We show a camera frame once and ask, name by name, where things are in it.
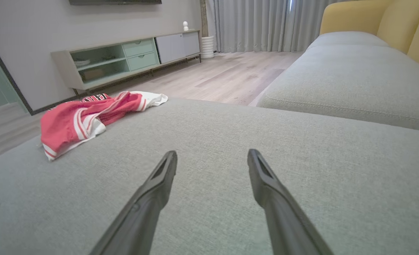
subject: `curtain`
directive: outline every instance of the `curtain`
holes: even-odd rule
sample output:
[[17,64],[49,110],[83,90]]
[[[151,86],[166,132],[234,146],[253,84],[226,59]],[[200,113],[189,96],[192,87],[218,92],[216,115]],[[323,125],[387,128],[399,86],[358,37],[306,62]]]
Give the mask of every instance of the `curtain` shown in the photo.
[[213,0],[217,49],[303,51],[320,34],[326,6],[342,1]]

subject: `door frame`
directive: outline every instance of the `door frame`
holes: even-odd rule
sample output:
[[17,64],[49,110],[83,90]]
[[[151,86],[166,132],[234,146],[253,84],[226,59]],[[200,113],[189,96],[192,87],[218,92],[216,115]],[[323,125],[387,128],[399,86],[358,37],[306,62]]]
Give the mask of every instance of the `door frame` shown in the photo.
[[20,98],[20,100],[24,104],[24,107],[27,109],[27,111],[30,113],[30,115],[37,114],[38,112],[32,110],[32,107],[30,107],[29,103],[25,99],[25,97],[22,94],[22,92],[20,91],[19,87],[17,87],[16,82],[14,81],[13,77],[11,76],[10,72],[8,71],[7,67],[5,66],[5,64],[4,64],[4,62],[2,61],[1,58],[0,58],[0,67],[2,68],[2,71],[4,72],[5,76],[7,76],[11,86],[14,88],[17,96]]

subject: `wooden floor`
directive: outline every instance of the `wooden floor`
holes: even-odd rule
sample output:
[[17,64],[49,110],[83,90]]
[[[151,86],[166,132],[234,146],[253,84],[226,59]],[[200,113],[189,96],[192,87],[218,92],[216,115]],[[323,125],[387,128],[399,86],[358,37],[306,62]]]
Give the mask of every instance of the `wooden floor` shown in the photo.
[[[271,82],[302,52],[222,53],[213,59],[179,63],[101,90],[148,91],[194,100],[255,106]],[[40,134],[43,113],[30,116],[17,104],[0,107],[0,155]]]

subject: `gray sofa cushion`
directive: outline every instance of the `gray sofa cushion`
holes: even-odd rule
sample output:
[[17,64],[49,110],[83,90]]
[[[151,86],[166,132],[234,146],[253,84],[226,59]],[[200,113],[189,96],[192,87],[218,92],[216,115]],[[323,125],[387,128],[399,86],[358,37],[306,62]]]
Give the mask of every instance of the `gray sofa cushion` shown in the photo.
[[272,254],[256,148],[335,254],[419,255],[416,130],[171,99],[52,163],[38,144],[0,156],[0,254],[88,254],[168,150],[178,169],[151,254]]
[[387,42],[379,39],[376,35],[350,31],[322,34],[307,49],[325,45],[371,45],[389,47]]
[[313,47],[257,106],[419,129],[419,64],[389,47]]

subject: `gray cabinet door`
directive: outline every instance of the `gray cabinet door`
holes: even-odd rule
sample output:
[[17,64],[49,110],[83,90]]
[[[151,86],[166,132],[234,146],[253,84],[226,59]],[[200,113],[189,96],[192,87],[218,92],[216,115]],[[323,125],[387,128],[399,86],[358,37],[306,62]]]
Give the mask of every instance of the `gray cabinet door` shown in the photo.
[[197,31],[183,34],[186,56],[200,53],[199,34]]
[[171,34],[156,37],[156,43],[161,63],[167,63],[186,56],[183,34]]

